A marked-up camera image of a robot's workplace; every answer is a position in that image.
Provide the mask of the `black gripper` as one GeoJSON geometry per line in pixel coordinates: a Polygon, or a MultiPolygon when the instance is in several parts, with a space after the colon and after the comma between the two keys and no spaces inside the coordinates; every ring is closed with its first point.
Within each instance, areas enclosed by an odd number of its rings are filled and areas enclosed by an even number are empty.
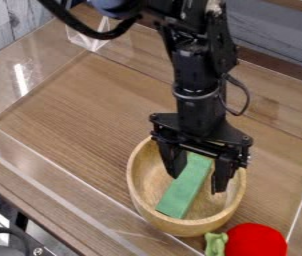
{"type": "Polygon", "coordinates": [[[215,159],[211,192],[221,193],[239,167],[248,164],[251,137],[227,121],[225,114],[240,115],[227,107],[225,90],[173,90],[175,113],[153,113],[150,137],[168,175],[176,179],[187,165],[187,151],[215,159]]]}

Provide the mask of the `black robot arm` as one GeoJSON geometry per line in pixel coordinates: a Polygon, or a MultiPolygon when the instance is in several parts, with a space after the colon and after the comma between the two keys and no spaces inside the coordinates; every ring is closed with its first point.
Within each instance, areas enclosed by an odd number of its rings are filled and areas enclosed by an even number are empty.
{"type": "Polygon", "coordinates": [[[168,175],[177,177],[193,152],[215,159],[211,192],[227,189],[239,168],[248,164],[252,138],[225,116],[243,110],[227,106],[227,85],[243,87],[229,71],[237,49],[227,22],[224,0],[89,0],[102,15],[120,20],[148,14],[173,68],[173,113],[153,113],[149,121],[168,175]]]}

